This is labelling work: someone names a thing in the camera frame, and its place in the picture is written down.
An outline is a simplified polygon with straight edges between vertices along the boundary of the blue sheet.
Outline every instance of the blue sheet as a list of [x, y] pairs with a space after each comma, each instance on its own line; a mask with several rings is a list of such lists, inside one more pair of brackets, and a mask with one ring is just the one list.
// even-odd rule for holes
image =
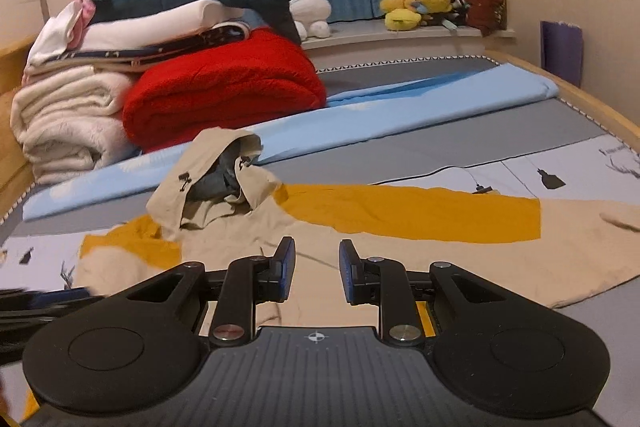
[[[328, 107], [247, 127], [262, 140], [258, 164], [552, 98], [551, 80], [510, 64], [341, 93]], [[26, 221], [157, 187], [190, 144], [88, 172], [24, 204]]]

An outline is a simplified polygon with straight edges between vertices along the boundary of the wooden bed frame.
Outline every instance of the wooden bed frame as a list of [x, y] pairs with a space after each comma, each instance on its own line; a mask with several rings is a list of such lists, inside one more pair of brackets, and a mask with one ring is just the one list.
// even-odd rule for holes
[[[22, 70], [33, 41], [34, 37], [31, 37], [0, 49], [0, 218], [33, 185], [31, 167], [9, 128], [11, 103], [20, 86]], [[501, 64], [510, 62], [551, 79], [558, 85], [560, 97], [565, 102], [640, 152], [640, 127], [594, 96], [512, 55], [494, 51], [485, 51], [484, 55]]]

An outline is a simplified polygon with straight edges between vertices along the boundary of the folded red blanket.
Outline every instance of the folded red blanket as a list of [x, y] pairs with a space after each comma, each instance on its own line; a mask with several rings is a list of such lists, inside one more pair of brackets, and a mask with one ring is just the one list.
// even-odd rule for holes
[[122, 123], [150, 152], [209, 127], [239, 128], [324, 107], [326, 90], [304, 51], [266, 28], [241, 42], [173, 58], [127, 94]]

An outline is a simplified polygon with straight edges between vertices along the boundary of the window sill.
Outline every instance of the window sill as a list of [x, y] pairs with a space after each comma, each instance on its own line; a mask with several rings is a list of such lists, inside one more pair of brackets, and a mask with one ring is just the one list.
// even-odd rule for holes
[[[453, 33], [443, 26], [427, 26], [416, 28], [406, 32], [391, 32], [385, 28], [383, 20], [337, 22], [330, 25], [331, 37], [326, 39], [316, 39], [311, 37], [302, 43], [304, 50], [315, 50], [327, 48], [329, 46], [340, 46], [344, 44], [356, 44], [359, 42], [391, 41], [397, 39], [421, 39], [421, 38], [453, 38], [453, 37], [476, 37], [482, 38], [480, 30], [469, 26], [460, 26]], [[501, 30], [493, 33], [488, 38], [515, 38], [515, 31], [512, 29]]]

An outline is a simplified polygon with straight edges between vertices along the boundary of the gray bed sheet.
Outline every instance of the gray bed sheet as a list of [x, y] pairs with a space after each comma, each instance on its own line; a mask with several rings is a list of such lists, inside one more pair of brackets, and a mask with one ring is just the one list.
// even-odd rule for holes
[[[325, 71], [329, 94], [455, 71], [481, 71], [494, 63], [480, 58], [413, 60]], [[540, 152], [601, 136], [604, 131], [558, 100], [546, 100], [370, 140], [270, 164], [286, 183], [375, 184], [423, 176], [449, 166], [470, 167]], [[22, 222], [19, 205], [0, 227], [9, 235], [84, 232], [117, 225], [145, 212], [152, 191]], [[596, 411], [614, 427], [640, 426], [640, 279], [569, 306], [563, 313], [593, 328], [611, 354], [609, 381]]]

